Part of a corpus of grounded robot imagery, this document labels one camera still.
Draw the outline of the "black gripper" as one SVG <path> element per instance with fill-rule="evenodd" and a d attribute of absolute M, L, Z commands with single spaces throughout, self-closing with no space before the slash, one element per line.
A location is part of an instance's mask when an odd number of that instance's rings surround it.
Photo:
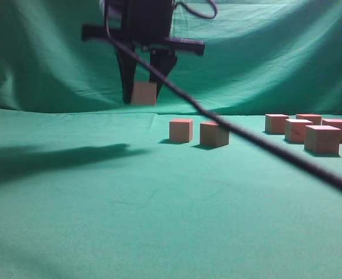
<path fill-rule="evenodd" d="M 150 50 L 150 65 L 168 77 L 177 63 L 175 52 L 204 55 L 205 43 L 189 38 L 170 35 L 173 1 L 124 1 L 120 4 L 120 26 L 113 27 L 108 21 L 102 25 L 85 24 L 81 29 L 81 39 L 116 41 L 125 49 L 116 48 L 116 58 L 120 70 L 123 102 L 131 103 L 135 71 L 138 61 L 133 57 L 134 46 L 143 51 Z M 156 99 L 163 82 L 153 73 L 149 82 L 156 84 Z"/>

